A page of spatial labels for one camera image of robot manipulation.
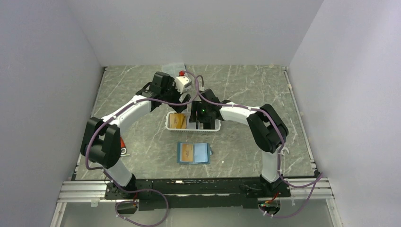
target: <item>robotic arm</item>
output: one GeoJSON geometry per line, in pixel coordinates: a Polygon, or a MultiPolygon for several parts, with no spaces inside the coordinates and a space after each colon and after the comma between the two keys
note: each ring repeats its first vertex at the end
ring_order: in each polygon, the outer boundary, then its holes
{"type": "MultiPolygon", "coordinates": [[[[191,81],[185,76],[173,78],[162,72],[155,73],[153,81],[147,83],[127,104],[116,110],[114,113],[101,119],[92,117],[88,120],[84,138],[82,140],[80,150],[81,154],[85,155],[89,141],[100,125],[102,125],[107,119],[117,115],[118,117],[114,117],[114,119],[100,131],[99,135],[97,135],[90,148],[89,160],[100,164],[107,174],[110,175],[116,183],[122,186],[123,189],[127,191],[136,190],[135,175],[125,167],[120,159],[121,133],[126,131],[140,117],[152,112],[156,107],[161,105],[160,102],[153,100],[138,102],[139,100],[150,98],[169,103],[183,104],[190,99],[189,94],[183,95],[185,88],[190,84],[191,81]]],[[[201,94],[209,101],[221,103],[210,89],[203,91],[201,94]]],[[[222,103],[234,105],[234,103],[228,100],[224,100],[222,103]]],[[[170,106],[178,113],[187,108],[186,105],[170,106]]],[[[285,139],[288,135],[288,129],[273,107],[269,104],[265,104],[262,107],[255,108],[260,108],[266,111],[272,117],[285,139]]],[[[222,121],[235,121],[248,125],[256,144],[261,150],[263,150],[261,181],[263,181],[270,190],[273,190],[281,183],[279,173],[277,172],[278,156],[276,153],[281,142],[272,125],[265,126],[264,123],[269,122],[267,117],[260,112],[252,111],[250,109],[250,107],[247,110],[233,106],[217,106],[209,104],[205,100],[202,100],[202,102],[194,101],[192,103],[192,112],[196,113],[196,116],[191,115],[191,118],[192,120],[196,118],[204,125],[211,125],[210,123],[214,122],[215,119],[222,121]],[[202,111],[194,111],[194,109],[199,108],[202,108],[202,111]]]]}

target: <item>orange card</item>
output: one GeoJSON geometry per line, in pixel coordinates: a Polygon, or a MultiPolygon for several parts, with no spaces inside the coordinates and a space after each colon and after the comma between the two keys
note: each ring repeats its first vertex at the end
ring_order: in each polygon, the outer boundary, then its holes
{"type": "Polygon", "coordinates": [[[172,113],[170,114],[170,128],[171,129],[182,129],[182,124],[185,120],[183,113],[172,113]]]}
{"type": "Polygon", "coordinates": [[[193,144],[183,143],[183,149],[181,150],[181,161],[193,162],[193,144]]]}
{"type": "Polygon", "coordinates": [[[181,124],[181,128],[182,129],[186,129],[187,128],[187,118],[185,116],[183,118],[183,123],[181,124]]]}

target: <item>marble tabletop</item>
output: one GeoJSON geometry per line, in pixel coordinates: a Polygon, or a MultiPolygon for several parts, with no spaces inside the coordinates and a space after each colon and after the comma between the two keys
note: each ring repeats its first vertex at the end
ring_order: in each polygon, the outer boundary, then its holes
{"type": "MultiPolygon", "coordinates": [[[[248,106],[271,104],[289,130],[286,146],[290,154],[282,159],[284,176],[313,175],[301,125],[280,66],[187,65],[187,70],[203,75],[205,88],[212,89],[220,100],[228,99],[248,106]]],[[[117,110],[151,81],[156,71],[161,71],[160,65],[107,67],[93,115],[101,118],[117,110]]],[[[254,142],[248,126],[224,121],[221,130],[215,133],[172,132],[165,128],[169,111],[172,111],[169,106],[161,105],[122,134],[130,154],[122,157],[122,161],[137,178],[260,175],[262,151],[254,142]],[[176,153],[179,141],[210,143],[213,150],[210,164],[178,164],[176,153]]],[[[84,158],[81,159],[77,180],[103,178],[104,175],[99,170],[86,170],[84,158]]]]}

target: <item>white wall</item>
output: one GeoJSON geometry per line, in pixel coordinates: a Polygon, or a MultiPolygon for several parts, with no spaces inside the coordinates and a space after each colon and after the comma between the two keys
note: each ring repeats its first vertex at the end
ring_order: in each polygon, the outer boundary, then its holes
{"type": "Polygon", "coordinates": [[[103,66],[289,65],[323,0],[68,0],[103,66]]]}
{"type": "Polygon", "coordinates": [[[2,0],[0,43],[0,226],[49,226],[101,67],[64,0],[2,0]]]}
{"type": "Polygon", "coordinates": [[[345,227],[400,226],[401,2],[326,0],[290,79],[345,227]]]}

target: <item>white plastic basket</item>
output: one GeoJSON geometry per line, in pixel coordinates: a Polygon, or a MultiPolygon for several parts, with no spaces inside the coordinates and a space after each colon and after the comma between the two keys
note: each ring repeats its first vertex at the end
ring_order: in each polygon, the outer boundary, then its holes
{"type": "MultiPolygon", "coordinates": [[[[202,123],[199,124],[199,129],[195,129],[195,127],[189,128],[189,129],[188,128],[187,129],[172,129],[172,128],[170,128],[170,114],[175,114],[175,113],[176,113],[175,111],[170,111],[167,113],[167,116],[166,116],[166,129],[167,130],[170,130],[170,131],[194,131],[194,132],[217,132],[221,128],[221,121],[216,119],[214,121],[215,129],[203,129],[202,123]]],[[[191,112],[182,112],[182,114],[185,115],[185,119],[187,121],[187,127],[190,127],[192,124],[195,124],[195,123],[188,122],[191,112]]]]}

